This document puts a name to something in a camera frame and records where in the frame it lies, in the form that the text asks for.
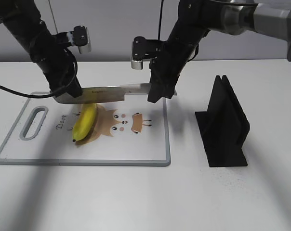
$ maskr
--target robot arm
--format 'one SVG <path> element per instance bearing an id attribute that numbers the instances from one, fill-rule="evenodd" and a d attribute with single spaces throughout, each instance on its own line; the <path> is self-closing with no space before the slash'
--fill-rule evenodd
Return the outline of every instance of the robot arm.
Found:
<path id="1" fill-rule="evenodd" d="M 20 45 L 29 53 L 49 82 L 51 92 L 63 86 L 73 97 L 82 95 L 81 86 L 74 75 L 74 59 L 66 50 L 78 46 L 80 53 L 90 51 L 87 29 L 77 26 L 74 31 L 51 35 L 40 19 L 34 0 L 0 0 L 0 24 L 4 24 Z"/>
<path id="2" fill-rule="evenodd" d="M 291 62 L 291 4 L 231 3 L 231 0 L 180 0 L 178 20 L 167 41 L 136 37 L 132 43 L 132 68 L 141 70 L 151 59 L 148 101 L 171 98 L 182 69 L 210 30 L 239 35 L 251 30 L 288 42 Z"/>

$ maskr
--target yellow banana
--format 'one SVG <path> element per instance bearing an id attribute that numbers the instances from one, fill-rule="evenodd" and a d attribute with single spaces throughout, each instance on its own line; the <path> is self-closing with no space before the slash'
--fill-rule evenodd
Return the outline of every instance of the yellow banana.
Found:
<path id="1" fill-rule="evenodd" d="M 78 121 L 73 127 L 73 142 L 84 139 L 91 130 L 97 114 L 95 103 L 83 104 Z"/>

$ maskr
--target white tabletop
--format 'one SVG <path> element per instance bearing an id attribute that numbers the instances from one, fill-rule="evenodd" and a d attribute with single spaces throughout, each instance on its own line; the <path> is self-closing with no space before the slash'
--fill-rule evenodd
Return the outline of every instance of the white tabletop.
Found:
<path id="1" fill-rule="evenodd" d="M 148 82 L 122 63 L 79 63 L 83 87 Z M 195 111 L 227 75 L 251 125 L 248 167 L 209 168 Z M 47 90 L 31 63 L 0 63 L 0 84 Z M 168 100 L 168 167 L 0 166 L 0 231 L 291 231 L 291 64 L 196 61 Z M 24 98 L 0 90 L 0 144 Z"/>

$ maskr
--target black phone stand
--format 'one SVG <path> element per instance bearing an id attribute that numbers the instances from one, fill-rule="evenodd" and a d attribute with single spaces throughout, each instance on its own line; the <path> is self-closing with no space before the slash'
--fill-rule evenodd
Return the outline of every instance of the black phone stand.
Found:
<path id="1" fill-rule="evenodd" d="M 208 110 L 195 112 L 210 167 L 243 167 L 248 120 L 227 79 L 216 76 Z"/>

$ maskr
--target white cutting board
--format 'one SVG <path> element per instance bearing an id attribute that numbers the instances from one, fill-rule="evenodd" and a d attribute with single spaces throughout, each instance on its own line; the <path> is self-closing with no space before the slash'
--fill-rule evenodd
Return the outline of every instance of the white cutting board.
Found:
<path id="1" fill-rule="evenodd" d="M 81 105 L 58 104 L 53 98 L 28 99 L 0 147 L 0 164 L 167 166 L 166 100 L 149 103 L 146 99 L 146 95 L 126 95 L 125 101 L 99 104 L 104 125 L 92 134 L 95 140 L 83 145 L 72 141 L 71 131 Z M 40 115 L 46 117 L 34 138 L 22 139 L 35 108 L 45 108 Z M 36 130 L 40 118 L 25 137 Z"/>

